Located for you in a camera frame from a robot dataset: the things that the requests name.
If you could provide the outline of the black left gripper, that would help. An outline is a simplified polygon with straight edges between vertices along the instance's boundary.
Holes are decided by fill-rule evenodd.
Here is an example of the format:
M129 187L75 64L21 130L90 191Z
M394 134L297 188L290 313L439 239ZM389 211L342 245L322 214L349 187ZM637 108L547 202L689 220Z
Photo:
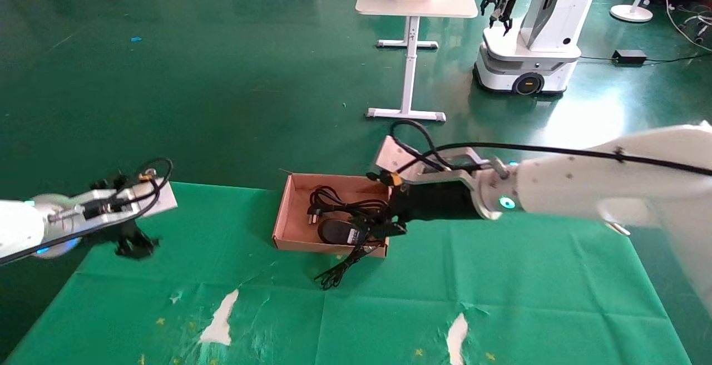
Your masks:
M120 221L82 238L86 244L117 243L115 254L122 258L140 259L153 256L160 246L160 238L143 233L135 219Z

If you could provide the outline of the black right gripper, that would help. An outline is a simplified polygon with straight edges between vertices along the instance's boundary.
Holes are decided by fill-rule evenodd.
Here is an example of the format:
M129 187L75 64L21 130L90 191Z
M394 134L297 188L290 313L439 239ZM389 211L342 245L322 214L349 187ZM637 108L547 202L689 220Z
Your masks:
M471 190L461 181L432 184L403 184L393 189L388 201L392 215L403 221L480 220ZM360 228L369 228L372 238L389 238L407 233L404 223L389 214L361 214L354 217Z

